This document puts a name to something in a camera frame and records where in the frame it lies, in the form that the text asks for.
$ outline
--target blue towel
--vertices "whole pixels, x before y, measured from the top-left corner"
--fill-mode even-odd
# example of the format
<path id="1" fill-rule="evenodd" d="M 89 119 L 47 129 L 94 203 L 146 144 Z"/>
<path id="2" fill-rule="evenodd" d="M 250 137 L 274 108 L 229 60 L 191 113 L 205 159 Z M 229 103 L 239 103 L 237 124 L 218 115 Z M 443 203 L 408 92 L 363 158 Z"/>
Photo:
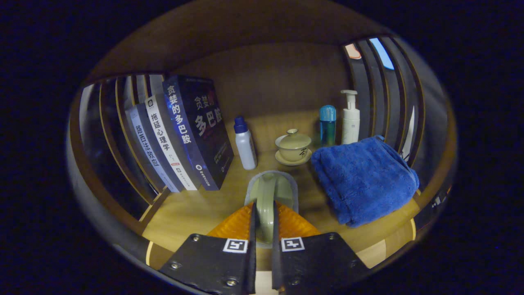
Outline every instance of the blue towel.
<path id="1" fill-rule="evenodd" d="M 419 187 L 416 172 L 383 140 L 321 147 L 311 156 L 341 224 L 358 227 L 388 215 Z"/>

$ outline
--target book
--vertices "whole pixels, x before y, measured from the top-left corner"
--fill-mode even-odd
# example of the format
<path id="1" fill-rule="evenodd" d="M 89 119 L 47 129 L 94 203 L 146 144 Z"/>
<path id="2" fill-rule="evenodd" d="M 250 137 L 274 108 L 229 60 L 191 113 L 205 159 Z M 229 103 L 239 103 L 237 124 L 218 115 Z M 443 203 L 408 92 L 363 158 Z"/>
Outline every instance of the book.
<path id="1" fill-rule="evenodd" d="M 184 186 L 174 173 L 164 156 L 161 147 L 158 145 L 157 138 L 149 123 L 146 105 L 141 103 L 133 106 L 126 111 L 127 117 L 130 118 L 135 130 L 136 136 L 147 159 L 157 172 L 160 179 L 174 193 L 180 192 Z"/>
<path id="2" fill-rule="evenodd" d="M 169 113 L 171 110 L 167 109 L 163 97 L 163 94 L 156 94 L 146 99 L 145 105 L 149 122 L 164 156 L 166 156 L 182 185 L 188 191 L 196 191 L 200 186 L 200 179 L 191 168 L 184 146 L 174 128 L 170 125 Z"/>
<path id="3" fill-rule="evenodd" d="M 162 83 L 171 125 L 207 191 L 222 186 L 233 149 L 222 120 L 213 80 L 172 76 Z"/>

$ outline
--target blue book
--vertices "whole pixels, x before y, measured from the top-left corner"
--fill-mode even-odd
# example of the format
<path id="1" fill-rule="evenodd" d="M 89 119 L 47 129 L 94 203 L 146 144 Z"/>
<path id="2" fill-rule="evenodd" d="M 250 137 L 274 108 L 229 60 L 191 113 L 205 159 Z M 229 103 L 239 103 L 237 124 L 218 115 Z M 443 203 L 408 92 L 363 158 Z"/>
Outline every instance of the blue book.
<path id="1" fill-rule="evenodd" d="M 233 160 L 233 149 L 213 80 L 177 75 L 162 85 L 172 128 L 191 167 L 207 191 L 219 190 Z"/>
<path id="2" fill-rule="evenodd" d="M 149 118 L 147 116 L 146 106 L 141 103 L 133 106 L 126 111 L 128 118 L 130 118 L 135 130 L 136 136 L 147 159 L 160 176 L 160 179 L 167 185 L 170 191 L 174 193 L 180 192 L 184 186 L 178 180 L 178 177 L 171 169 L 166 157 L 162 153 L 162 149 L 157 142 L 155 133 Z"/>

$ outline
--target saucer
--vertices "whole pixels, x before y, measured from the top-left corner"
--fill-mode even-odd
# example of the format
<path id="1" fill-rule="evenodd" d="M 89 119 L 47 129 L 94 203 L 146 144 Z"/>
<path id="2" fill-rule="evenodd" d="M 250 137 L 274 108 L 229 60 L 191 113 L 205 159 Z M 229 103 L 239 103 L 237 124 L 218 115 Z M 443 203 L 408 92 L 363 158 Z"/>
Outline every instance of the saucer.
<path id="1" fill-rule="evenodd" d="M 296 162 L 291 162 L 291 161 L 288 161 L 288 160 L 285 160 L 281 155 L 280 155 L 280 151 L 277 151 L 277 153 L 275 154 L 275 158 L 277 159 L 277 161 L 280 163 L 280 164 L 283 164 L 283 165 L 286 165 L 286 166 L 298 166 L 298 165 L 301 165 L 301 164 L 304 164 L 305 162 L 307 162 L 310 158 L 311 158 L 311 155 L 313 153 L 311 152 L 310 149 L 308 149 L 308 153 L 305 155 L 304 158 L 302 158 L 301 160 L 298 160 Z"/>

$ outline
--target orange gripper pad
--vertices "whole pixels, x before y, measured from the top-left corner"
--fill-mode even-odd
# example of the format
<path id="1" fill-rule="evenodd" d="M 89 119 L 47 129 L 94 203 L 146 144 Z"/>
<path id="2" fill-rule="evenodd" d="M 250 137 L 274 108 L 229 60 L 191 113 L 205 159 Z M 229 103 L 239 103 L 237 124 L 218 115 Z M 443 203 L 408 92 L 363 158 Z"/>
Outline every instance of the orange gripper pad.
<path id="1" fill-rule="evenodd" d="M 213 228 L 208 236 L 217 238 L 249 240 L 249 225 L 251 224 L 251 211 L 253 202 L 238 209 L 224 221 Z"/>
<path id="2" fill-rule="evenodd" d="M 278 237 L 295 238 L 319 235 L 320 231 L 291 208 L 277 202 Z"/>

